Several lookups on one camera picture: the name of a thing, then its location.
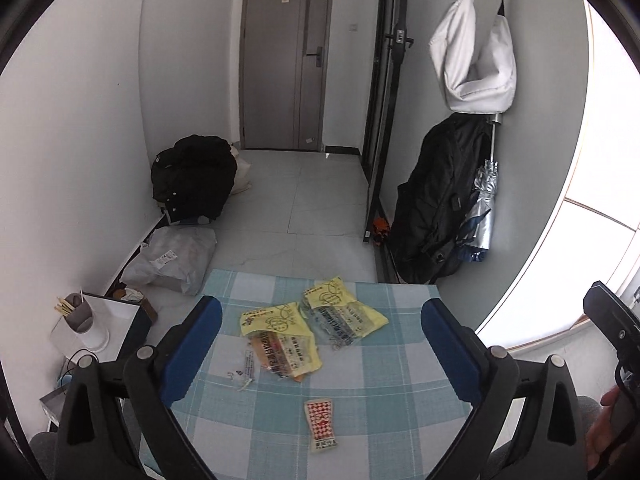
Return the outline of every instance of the plaid tablecloth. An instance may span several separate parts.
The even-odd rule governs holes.
[[[297,384],[258,368],[238,391],[247,341],[241,312],[300,301],[312,280],[214,270],[203,294],[223,307],[223,323],[187,396],[172,410],[220,480],[424,480],[470,412],[444,375],[420,326],[433,285],[346,283],[389,324],[356,346],[320,346],[324,365]],[[303,410],[330,397],[338,446],[311,453]],[[143,463],[157,469],[145,443]]]

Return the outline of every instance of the door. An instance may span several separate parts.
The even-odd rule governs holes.
[[[244,0],[242,146],[321,146],[331,0]]]
[[[406,8],[407,0],[378,1],[378,29],[361,159],[369,182],[364,234],[367,242],[380,205],[380,187],[396,111],[400,68],[407,45],[414,42],[406,36]]]

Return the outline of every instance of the backpack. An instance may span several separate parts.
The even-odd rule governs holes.
[[[455,113],[424,137],[409,180],[398,186],[388,246],[407,283],[458,270],[456,235],[472,206],[476,169],[490,156],[486,115]]]
[[[215,220],[231,193],[236,159],[225,139],[192,135],[160,152],[151,166],[154,200],[170,222],[206,216]]]

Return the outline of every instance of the metal screw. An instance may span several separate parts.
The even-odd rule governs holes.
[[[91,366],[91,363],[94,362],[94,358],[91,357],[90,355],[83,355],[81,358],[78,359],[78,366],[81,368],[88,368],[89,366]]]
[[[143,346],[136,352],[138,359],[149,359],[154,354],[154,349],[151,346]]]
[[[553,354],[551,356],[551,364],[553,366],[557,366],[558,368],[562,368],[564,366],[564,359],[562,359],[559,355]]]
[[[496,359],[504,359],[509,353],[501,346],[492,346],[489,351]]]

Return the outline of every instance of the yellow snack package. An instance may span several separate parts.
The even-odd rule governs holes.
[[[279,377],[302,380],[322,366],[316,338],[297,303],[243,312],[240,332],[249,336],[260,364]]]
[[[358,301],[340,277],[306,290],[304,301],[334,348],[348,346],[389,322],[377,310]]]

